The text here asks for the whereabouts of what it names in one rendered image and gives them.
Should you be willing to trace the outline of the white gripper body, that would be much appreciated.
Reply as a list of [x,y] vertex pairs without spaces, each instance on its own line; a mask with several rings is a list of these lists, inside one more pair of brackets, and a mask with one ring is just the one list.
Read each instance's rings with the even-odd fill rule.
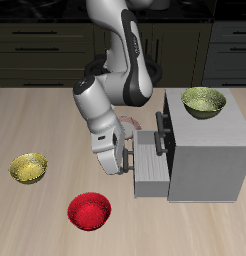
[[120,124],[116,124],[102,135],[98,136],[97,157],[108,175],[120,171],[125,132]]

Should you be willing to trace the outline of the white cabinet drawer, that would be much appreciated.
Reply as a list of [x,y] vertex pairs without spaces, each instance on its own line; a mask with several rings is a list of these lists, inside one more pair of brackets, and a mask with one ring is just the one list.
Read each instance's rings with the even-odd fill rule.
[[167,197],[170,177],[165,154],[156,153],[154,131],[134,130],[134,197]]

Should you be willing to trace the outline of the white cabinet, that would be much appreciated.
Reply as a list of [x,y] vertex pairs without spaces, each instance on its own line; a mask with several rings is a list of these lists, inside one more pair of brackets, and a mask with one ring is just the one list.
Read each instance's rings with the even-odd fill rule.
[[197,120],[185,109],[182,88],[167,88],[175,154],[168,200],[234,202],[246,175],[246,121],[229,89],[215,117]]

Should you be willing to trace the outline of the grey kitchen drawer unit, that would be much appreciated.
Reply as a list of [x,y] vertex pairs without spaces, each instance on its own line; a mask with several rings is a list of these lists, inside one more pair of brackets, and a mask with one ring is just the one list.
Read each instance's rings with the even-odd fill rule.
[[246,88],[246,21],[213,24],[202,85]]

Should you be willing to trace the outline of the pink striped plate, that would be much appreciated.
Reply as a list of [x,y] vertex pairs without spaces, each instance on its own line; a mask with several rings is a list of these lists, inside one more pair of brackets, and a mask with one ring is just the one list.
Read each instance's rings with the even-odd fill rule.
[[133,138],[133,132],[135,130],[141,130],[142,127],[139,122],[137,122],[132,117],[127,116],[119,116],[118,120],[120,121],[124,132],[125,132],[125,139],[129,140]]

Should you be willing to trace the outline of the red bowl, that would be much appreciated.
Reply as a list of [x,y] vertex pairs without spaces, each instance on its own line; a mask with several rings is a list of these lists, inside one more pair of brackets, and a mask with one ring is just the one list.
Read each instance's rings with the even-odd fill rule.
[[111,214],[109,200],[95,192],[87,192],[75,197],[68,206],[70,222],[84,231],[94,231],[102,227]]

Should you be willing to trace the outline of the yellow bowl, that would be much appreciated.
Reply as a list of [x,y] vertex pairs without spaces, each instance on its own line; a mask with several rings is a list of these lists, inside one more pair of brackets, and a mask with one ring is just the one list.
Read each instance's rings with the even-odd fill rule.
[[12,161],[10,176],[22,184],[34,184],[40,181],[48,167],[47,159],[39,153],[26,153]]

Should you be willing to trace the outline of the green bowl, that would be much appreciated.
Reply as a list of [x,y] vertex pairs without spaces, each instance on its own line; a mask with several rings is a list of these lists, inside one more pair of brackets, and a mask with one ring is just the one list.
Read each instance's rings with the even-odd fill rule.
[[181,100],[187,112],[198,120],[215,117],[227,104],[221,92],[209,87],[189,88],[182,93]]

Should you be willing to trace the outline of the dark kitchen cupboards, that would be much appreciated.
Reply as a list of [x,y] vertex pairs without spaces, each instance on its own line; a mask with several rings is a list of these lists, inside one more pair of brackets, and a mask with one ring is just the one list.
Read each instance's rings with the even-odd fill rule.
[[[199,86],[210,23],[141,23],[143,51],[162,68],[159,87]],[[0,87],[71,87],[112,45],[92,23],[0,23]]]

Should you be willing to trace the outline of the black kitchen countertop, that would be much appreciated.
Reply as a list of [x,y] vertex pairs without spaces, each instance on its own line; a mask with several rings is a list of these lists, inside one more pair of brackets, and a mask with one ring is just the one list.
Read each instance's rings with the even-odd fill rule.
[[[246,0],[171,0],[167,10],[133,10],[140,23],[246,21]],[[90,23],[86,0],[0,0],[0,23]]]

